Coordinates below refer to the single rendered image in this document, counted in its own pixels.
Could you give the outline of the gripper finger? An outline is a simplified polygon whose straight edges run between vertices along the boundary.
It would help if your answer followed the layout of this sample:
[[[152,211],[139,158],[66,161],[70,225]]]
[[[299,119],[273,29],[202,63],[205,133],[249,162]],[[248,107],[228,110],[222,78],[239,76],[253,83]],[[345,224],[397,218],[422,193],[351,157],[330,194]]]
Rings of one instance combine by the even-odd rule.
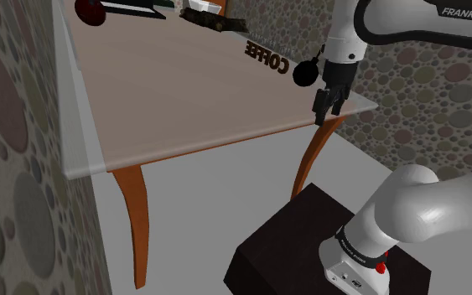
[[[331,114],[339,116],[341,108],[344,105],[345,101],[349,98],[350,87],[347,85],[340,85],[335,87],[335,96],[333,99],[332,111]]]
[[[323,126],[328,110],[334,103],[335,95],[331,89],[318,89],[314,98],[312,112],[315,114],[314,124]]]

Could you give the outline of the white box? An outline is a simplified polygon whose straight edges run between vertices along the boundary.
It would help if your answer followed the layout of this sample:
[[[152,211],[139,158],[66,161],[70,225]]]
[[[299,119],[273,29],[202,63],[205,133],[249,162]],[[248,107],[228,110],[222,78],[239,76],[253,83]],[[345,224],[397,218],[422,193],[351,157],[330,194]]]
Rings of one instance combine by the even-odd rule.
[[[218,14],[222,6],[216,3],[208,2],[205,0],[188,0],[189,1],[189,7],[200,12],[209,12],[209,13],[214,13]]]

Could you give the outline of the black flat tablet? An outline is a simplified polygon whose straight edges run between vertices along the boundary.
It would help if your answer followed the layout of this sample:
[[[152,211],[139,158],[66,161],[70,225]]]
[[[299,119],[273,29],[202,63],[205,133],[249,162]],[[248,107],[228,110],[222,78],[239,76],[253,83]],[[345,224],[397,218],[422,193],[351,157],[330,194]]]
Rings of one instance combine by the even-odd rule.
[[[166,19],[153,7],[153,0],[100,0],[107,13]]]

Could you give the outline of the wooden table with orange legs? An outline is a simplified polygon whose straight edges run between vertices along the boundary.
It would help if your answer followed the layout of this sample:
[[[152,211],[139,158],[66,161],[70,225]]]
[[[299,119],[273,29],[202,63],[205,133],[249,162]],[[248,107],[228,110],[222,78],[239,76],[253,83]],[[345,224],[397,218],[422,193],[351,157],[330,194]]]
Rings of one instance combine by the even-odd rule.
[[[51,0],[62,172],[112,173],[132,227],[133,278],[146,282],[148,201],[141,167],[309,126],[309,87],[245,54],[246,40],[167,13],[108,13],[92,27],[75,0]]]

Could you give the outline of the black round object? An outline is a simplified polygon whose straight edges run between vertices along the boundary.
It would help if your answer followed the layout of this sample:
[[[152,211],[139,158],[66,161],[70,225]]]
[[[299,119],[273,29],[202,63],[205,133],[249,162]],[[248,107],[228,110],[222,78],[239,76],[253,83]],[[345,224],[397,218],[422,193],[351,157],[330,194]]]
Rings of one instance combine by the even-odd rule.
[[[313,57],[311,60],[305,60],[299,63],[293,70],[293,81],[297,86],[311,86],[319,76],[319,59]]]

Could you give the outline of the brown letter sign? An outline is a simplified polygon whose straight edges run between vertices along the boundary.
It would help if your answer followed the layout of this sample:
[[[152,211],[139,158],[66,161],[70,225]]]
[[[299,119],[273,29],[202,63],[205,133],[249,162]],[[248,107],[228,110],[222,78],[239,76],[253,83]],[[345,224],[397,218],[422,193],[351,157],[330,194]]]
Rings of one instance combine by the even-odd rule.
[[[258,62],[268,66],[271,70],[284,75],[289,71],[289,60],[272,52],[270,49],[247,40],[244,53]]]

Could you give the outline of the dark red round object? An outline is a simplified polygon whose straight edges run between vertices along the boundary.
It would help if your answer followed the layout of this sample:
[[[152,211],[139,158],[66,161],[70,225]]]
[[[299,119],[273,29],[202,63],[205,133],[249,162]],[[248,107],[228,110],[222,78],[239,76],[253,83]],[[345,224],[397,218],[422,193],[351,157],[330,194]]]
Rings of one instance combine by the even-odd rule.
[[[90,26],[100,26],[106,21],[106,10],[100,0],[75,0],[75,13]]]

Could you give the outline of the dark robot stand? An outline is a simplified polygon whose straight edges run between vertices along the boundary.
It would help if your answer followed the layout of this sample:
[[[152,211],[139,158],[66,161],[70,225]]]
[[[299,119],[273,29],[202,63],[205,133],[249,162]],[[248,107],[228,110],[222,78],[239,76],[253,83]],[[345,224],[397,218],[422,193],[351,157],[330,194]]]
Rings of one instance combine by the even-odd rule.
[[[431,272],[376,224],[309,184],[241,243],[224,282],[233,295],[428,295]]]

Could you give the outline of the dark brown rough log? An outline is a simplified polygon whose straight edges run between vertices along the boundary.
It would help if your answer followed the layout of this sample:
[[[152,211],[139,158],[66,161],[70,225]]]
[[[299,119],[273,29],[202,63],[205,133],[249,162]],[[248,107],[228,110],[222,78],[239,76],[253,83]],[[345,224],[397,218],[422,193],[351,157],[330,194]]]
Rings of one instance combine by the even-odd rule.
[[[209,28],[217,32],[232,31],[240,33],[248,33],[245,19],[226,18],[218,14],[197,11],[192,8],[183,8],[180,10],[179,16],[186,21]]]

